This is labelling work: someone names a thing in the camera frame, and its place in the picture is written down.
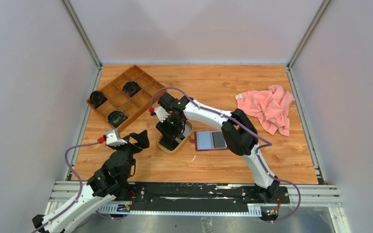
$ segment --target pink towel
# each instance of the pink towel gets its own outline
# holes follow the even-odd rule
[[[235,96],[238,108],[247,115],[259,119],[262,127],[274,134],[289,136],[289,106],[294,102],[294,96],[284,91],[280,85],[271,85],[265,91],[247,91]]]

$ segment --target white backdrop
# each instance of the white backdrop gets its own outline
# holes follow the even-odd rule
[[[71,0],[103,63],[286,63],[322,0]]]
[[[333,1],[294,71],[351,231],[373,232],[373,1]]]
[[[61,1],[0,1],[0,233],[44,213],[95,76]]]

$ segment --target wooden tabletop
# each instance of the wooden tabletop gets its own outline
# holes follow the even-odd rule
[[[105,65],[98,89],[109,83],[130,65]],[[278,84],[291,91],[284,66],[241,65],[139,65],[141,69],[164,86],[175,86],[184,90],[199,102],[221,110],[235,110],[235,95],[249,90],[266,90]],[[176,98],[182,97],[175,90],[168,92]],[[258,133],[272,142],[262,153],[271,170],[280,179],[294,183],[318,183],[311,161],[303,128],[295,103],[289,110],[289,137],[276,132],[267,133],[257,118],[249,116]],[[158,119],[144,112],[121,136],[131,132],[148,130],[150,148],[135,154],[136,174],[131,181],[191,182],[191,183],[254,183],[244,160],[229,150],[195,151],[192,143],[186,142],[173,155],[165,154],[157,146],[160,132],[155,128]],[[195,131],[213,130],[208,125],[192,121]],[[91,112],[82,143],[96,142],[111,128],[98,115]],[[75,169],[87,180],[109,158],[114,150],[102,145],[81,148]]]

